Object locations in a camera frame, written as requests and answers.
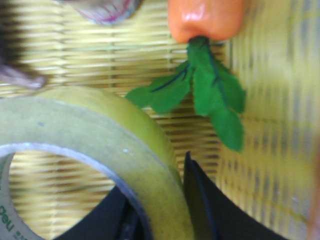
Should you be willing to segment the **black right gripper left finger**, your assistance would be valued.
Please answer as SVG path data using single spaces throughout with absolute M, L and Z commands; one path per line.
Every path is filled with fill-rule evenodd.
M 82 220 L 57 240 L 139 240 L 140 218 L 115 186 Z

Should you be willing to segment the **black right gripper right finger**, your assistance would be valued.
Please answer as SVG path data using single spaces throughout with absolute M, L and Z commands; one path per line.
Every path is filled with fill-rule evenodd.
M 183 190 L 197 240 L 284 240 L 236 206 L 185 154 Z

